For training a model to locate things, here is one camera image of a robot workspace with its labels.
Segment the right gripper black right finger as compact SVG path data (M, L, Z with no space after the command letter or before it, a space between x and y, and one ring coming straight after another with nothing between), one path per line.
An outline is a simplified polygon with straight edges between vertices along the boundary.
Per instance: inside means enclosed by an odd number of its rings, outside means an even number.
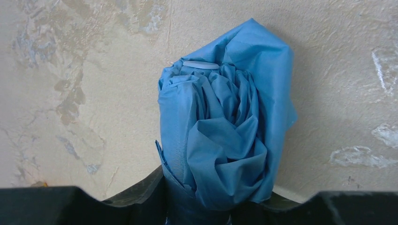
M230 215L234 225L396 225L398 194L321 191L292 208L247 202Z

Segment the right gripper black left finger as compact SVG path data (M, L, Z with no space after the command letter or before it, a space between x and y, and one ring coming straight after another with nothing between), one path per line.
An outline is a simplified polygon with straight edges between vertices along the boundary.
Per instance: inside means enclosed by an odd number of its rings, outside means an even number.
M166 214L161 166L103 201L75 186L0 190L2 225L163 225Z

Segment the light blue folding umbrella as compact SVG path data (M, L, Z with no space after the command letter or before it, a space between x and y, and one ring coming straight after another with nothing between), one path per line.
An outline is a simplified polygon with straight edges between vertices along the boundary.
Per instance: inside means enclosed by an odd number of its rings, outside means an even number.
M271 197L286 132L293 51L254 19L164 68L158 80L168 225L227 225Z

